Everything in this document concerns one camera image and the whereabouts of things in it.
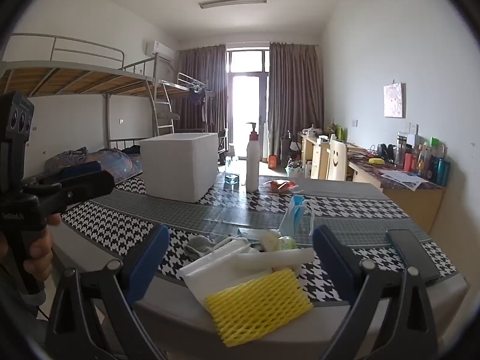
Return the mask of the person's left hand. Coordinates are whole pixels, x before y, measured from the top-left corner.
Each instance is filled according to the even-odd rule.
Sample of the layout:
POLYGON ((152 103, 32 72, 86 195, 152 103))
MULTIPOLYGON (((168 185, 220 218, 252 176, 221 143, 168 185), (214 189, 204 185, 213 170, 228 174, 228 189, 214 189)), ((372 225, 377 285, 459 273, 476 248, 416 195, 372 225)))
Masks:
MULTIPOLYGON (((50 227, 58 226, 62 223, 60 214, 51 214, 46 218, 46 226, 41 232, 41 236, 32 242, 29 247, 29 259, 24 261, 24 269, 31 274, 37 281, 45 282, 53 270, 53 244, 54 238, 50 227)), ((5 237, 3 228, 1 228, 1 281, 5 281, 10 275, 7 267, 7 255, 9 244, 5 237)))

